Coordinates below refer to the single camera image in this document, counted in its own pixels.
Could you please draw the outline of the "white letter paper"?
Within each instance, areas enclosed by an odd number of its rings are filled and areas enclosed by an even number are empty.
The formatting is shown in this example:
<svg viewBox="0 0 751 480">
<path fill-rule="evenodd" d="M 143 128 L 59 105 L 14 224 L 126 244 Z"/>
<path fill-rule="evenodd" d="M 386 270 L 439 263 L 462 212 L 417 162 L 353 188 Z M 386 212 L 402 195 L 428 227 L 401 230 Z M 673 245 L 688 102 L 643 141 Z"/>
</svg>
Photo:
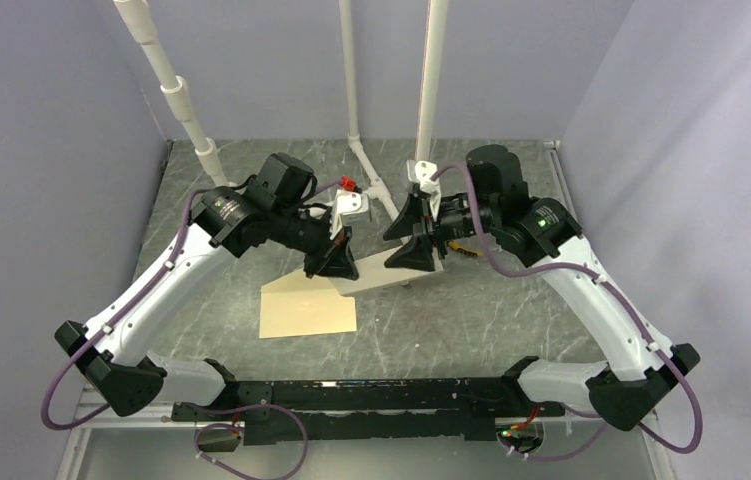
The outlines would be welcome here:
<svg viewBox="0 0 751 480">
<path fill-rule="evenodd" d="M 408 283 L 444 271 L 443 264 L 439 259 L 435 260 L 435 270 L 432 272 L 386 268 L 384 262 L 397 250 L 398 247 L 356 260 L 355 266 L 359 274 L 356 280 L 330 278 L 329 281 L 340 295 L 354 296 L 370 290 Z"/>
</svg>

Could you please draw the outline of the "tan paper envelope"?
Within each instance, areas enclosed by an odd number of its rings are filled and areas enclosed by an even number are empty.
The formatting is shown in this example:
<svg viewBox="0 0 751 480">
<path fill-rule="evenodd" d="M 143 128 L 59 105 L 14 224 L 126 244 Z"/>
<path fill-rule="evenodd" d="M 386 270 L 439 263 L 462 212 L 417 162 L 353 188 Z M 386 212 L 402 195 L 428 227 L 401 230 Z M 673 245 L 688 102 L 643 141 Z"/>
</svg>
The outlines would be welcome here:
<svg viewBox="0 0 751 480">
<path fill-rule="evenodd" d="M 259 338 L 288 338 L 357 330 L 356 303 L 327 278 L 296 270 L 260 290 Z"/>
</svg>

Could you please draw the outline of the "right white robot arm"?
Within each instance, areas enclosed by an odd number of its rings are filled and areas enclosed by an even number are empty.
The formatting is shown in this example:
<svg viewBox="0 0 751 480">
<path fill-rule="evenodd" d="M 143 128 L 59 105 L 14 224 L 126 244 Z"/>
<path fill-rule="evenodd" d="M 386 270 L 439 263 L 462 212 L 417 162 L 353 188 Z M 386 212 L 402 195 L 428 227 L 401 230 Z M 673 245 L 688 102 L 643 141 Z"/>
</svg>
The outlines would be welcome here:
<svg viewBox="0 0 751 480">
<path fill-rule="evenodd" d="M 672 342 L 628 302 L 598 260 L 575 217 L 549 197 L 530 193 L 518 156 L 502 145 L 471 150 L 456 163 L 464 192 L 444 195 L 442 169 L 409 161 L 407 200 L 387 228 L 388 240 L 405 244 L 389 268 L 430 271 L 450 241 L 492 239 L 522 264 L 522 274 L 548 283 L 575 313 L 603 353 L 594 363 L 527 358 L 502 388 L 508 411 L 525 415 L 540 402 L 591 409 L 616 429 L 638 426 L 700 357 L 689 344 Z"/>
</svg>

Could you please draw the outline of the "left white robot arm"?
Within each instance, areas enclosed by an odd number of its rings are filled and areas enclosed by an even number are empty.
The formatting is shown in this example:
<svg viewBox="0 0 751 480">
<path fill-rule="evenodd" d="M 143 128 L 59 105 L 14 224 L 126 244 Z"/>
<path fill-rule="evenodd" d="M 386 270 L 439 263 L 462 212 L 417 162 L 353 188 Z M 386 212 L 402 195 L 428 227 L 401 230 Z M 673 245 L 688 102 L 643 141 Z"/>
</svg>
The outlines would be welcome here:
<svg viewBox="0 0 751 480">
<path fill-rule="evenodd" d="M 147 270 L 99 314 L 55 333 L 102 407 L 127 417 L 156 401 L 186 402 L 212 419 L 230 417 L 239 402 L 233 373 L 213 359 L 161 357 L 152 344 L 204 281 L 266 242 L 302 253 L 308 278 L 357 280 L 351 220 L 368 215 L 369 200 L 347 177 L 332 186 L 332 203 L 316 201 L 323 189 L 314 170 L 273 153 L 239 185 L 192 193 L 175 237 Z"/>
</svg>

